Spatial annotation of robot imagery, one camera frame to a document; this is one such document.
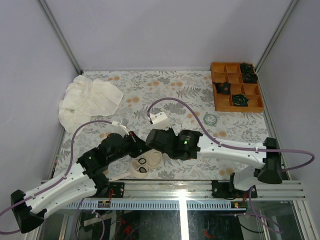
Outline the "beige round jewelry case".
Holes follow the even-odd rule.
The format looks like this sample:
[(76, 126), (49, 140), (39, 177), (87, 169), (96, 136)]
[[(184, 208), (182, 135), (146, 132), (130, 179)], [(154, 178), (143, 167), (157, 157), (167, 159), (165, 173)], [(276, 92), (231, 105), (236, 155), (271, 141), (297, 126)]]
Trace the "beige round jewelry case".
[(138, 158), (132, 158), (128, 166), (128, 171), (109, 178), (110, 182), (132, 176), (138, 179), (144, 179), (152, 169), (157, 168), (163, 162), (163, 154), (160, 151), (152, 149)]

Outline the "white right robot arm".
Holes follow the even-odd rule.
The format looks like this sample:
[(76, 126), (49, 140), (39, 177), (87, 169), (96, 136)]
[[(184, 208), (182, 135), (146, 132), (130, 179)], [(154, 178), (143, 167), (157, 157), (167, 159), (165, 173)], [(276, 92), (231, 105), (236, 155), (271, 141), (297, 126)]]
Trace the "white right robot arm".
[(173, 129), (152, 129), (146, 145), (171, 159), (225, 159), (247, 167), (230, 175), (228, 192), (240, 197), (257, 184), (279, 185), (283, 182), (281, 155), (278, 142), (268, 137), (264, 142), (249, 143), (223, 140), (216, 143), (199, 131), (182, 130), (175, 134)]

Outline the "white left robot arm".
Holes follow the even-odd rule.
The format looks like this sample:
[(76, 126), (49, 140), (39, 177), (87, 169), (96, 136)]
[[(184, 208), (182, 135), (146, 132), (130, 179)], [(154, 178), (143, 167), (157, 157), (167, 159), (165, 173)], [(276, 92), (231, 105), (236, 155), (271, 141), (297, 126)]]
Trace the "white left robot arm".
[(126, 156), (136, 158), (148, 151), (144, 140), (133, 131), (121, 136), (111, 133), (97, 147), (85, 152), (65, 173), (30, 190), (16, 190), (10, 196), (19, 232), (31, 232), (64, 204), (88, 197), (105, 197), (110, 181), (104, 174), (109, 164)]

